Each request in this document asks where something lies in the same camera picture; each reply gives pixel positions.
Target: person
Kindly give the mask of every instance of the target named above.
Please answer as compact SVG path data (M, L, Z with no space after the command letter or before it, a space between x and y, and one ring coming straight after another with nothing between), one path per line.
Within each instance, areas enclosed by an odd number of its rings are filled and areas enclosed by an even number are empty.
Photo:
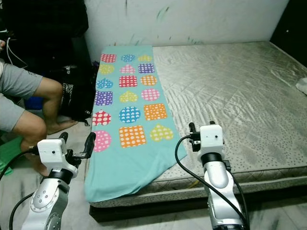
M5 47L4 41L0 40L0 47L0 50ZM62 90L62 85L55 80L0 62L0 130L22 136L21 151L26 151L30 146L35 146L39 141L46 139L47 134L56 133L77 124L73 120L57 122ZM42 97L45 120L15 105L4 95L24 99L32 96ZM48 176L47 169L39 156L30 153L25 156L37 172Z

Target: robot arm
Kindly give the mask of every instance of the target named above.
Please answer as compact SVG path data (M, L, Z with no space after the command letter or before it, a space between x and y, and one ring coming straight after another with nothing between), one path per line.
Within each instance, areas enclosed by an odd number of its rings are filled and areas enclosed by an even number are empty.
M68 203L69 183L78 174L81 159L90 158L94 148L95 133L90 133L81 153L66 150L64 138L40 141L38 151L43 164L50 171L30 200L30 211L22 230L60 230L62 214Z
M234 195L234 179L223 162L223 131L219 125L211 122L202 126L200 132L190 125L193 151L199 151L198 160L204 169L204 180L223 194L237 209L240 205ZM212 189L205 187L208 195L208 209L214 230L237 229L244 230L245 226L237 212Z

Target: floor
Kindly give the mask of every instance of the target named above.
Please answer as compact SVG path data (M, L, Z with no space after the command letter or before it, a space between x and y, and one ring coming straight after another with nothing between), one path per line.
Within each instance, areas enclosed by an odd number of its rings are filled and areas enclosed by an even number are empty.
M67 147L74 152L82 151L89 127L79 123L67 130ZM51 135L56 138L59 133ZM5 176L0 185L0 224L8 229L9 216L13 206L38 187L41 177L28 162L20 159L13 167L13 174ZM89 216L89 204L83 191L85 162L79 167L77 178L70 184L69 203L63 214L63 230L209 230L211 229L207 209L170 213L144 218L97 223ZM29 210L24 202L16 211L14 229L21 229ZM252 230L307 230L307 196L286 199L279 202L264 202L253 205L249 211Z

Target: gray shorts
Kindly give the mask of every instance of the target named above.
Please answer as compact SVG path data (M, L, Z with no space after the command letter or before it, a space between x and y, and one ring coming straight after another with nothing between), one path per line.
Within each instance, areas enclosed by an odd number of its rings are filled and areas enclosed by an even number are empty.
M10 64L4 64L0 77L0 130L11 132L24 109L4 95L29 99L37 90L42 76Z

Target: gray mattress cover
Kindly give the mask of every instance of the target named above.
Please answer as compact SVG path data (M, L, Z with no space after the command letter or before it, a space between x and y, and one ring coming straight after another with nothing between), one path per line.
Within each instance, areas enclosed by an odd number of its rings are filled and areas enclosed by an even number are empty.
M307 184L307 97L295 88L307 69L269 42L154 47L154 61L181 136L214 120L226 159L245 192ZM184 165L203 175L184 143ZM134 195L95 207L204 197L178 165Z

